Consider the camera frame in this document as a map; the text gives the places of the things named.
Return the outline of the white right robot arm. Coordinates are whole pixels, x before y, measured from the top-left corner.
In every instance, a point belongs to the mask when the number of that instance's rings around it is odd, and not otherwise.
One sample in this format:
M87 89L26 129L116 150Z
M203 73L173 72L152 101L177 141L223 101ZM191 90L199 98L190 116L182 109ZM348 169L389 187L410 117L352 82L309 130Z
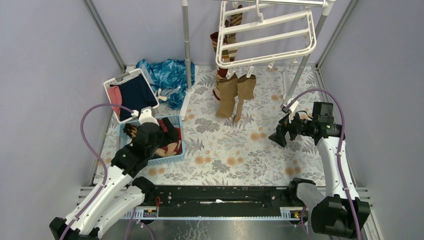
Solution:
M283 108L286 115L269 139L286 147L286 135L292 141L297 136L312 138L323 165L325 193L314 181L295 177L285 190L287 201L293 206L303 203L315 233L358 240L371 208L360 199L353 184L343 126L334 122L332 103L314 102L310 119L302 119L295 112L297 105L296 101Z

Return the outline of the tan brown cuff sock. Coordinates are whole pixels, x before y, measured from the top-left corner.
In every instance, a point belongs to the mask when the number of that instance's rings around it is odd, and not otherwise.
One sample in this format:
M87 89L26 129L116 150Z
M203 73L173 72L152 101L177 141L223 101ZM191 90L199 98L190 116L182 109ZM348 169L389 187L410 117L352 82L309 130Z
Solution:
M242 75L237 80L238 103L237 103L235 116L233 117L233 120L232 120L233 123L237 123L241 119L245 100L252 100L255 98L254 89L256 86L256 82L257 82L257 77L254 74Z
M238 95L238 77L234 74L231 78L223 80L220 86L220 101L216 116L228 119L232 116L235 107L235 97Z

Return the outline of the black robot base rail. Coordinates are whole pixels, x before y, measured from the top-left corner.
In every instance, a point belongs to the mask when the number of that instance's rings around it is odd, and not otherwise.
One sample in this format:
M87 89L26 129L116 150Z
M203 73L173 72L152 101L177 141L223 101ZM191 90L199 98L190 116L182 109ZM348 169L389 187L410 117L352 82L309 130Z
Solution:
M279 217L281 208L302 208L304 203L286 187L157 185L143 207L165 218Z

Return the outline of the red cuff multicolour sock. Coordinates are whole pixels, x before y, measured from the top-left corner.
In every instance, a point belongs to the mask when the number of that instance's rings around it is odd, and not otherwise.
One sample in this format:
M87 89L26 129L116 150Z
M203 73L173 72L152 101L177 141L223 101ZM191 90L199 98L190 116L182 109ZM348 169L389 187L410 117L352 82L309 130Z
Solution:
M213 33L210 34L209 37L210 37L210 40L212 42L213 51L216 53L217 52L217 46L218 46L219 32L218 31L213 32Z
M215 78L215 87L212 89L213 96L220 101L221 100L221 91L220 83L227 78L228 69L227 68L216 68L216 78Z

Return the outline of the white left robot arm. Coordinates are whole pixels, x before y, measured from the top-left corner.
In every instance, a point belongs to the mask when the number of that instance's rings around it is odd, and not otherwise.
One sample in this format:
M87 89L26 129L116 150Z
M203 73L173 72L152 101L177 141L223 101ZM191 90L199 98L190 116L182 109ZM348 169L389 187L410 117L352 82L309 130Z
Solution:
M147 118L123 126L124 146L106 168L103 181L66 217L54 218L49 228L56 240L99 240L131 209L155 200L154 184L137 174L149 162L184 159L179 115Z

